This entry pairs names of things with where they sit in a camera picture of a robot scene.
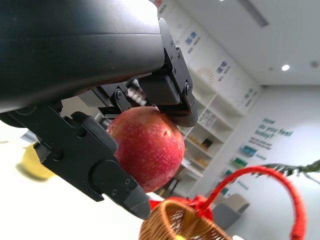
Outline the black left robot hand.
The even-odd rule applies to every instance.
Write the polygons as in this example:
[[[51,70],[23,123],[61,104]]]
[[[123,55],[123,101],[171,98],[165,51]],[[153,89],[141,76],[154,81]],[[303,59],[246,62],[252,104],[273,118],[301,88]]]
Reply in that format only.
[[[62,100],[85,92],[91,103],[128,110],[125,82],[176,125],[198,112],[182,51],[149,0],[3,0],[0,3],[0,119],[37,137],[39,161],[99,202],[108,196],[146,220],[151,207],[125,172],[116,141],[93,117],[62,117]]]

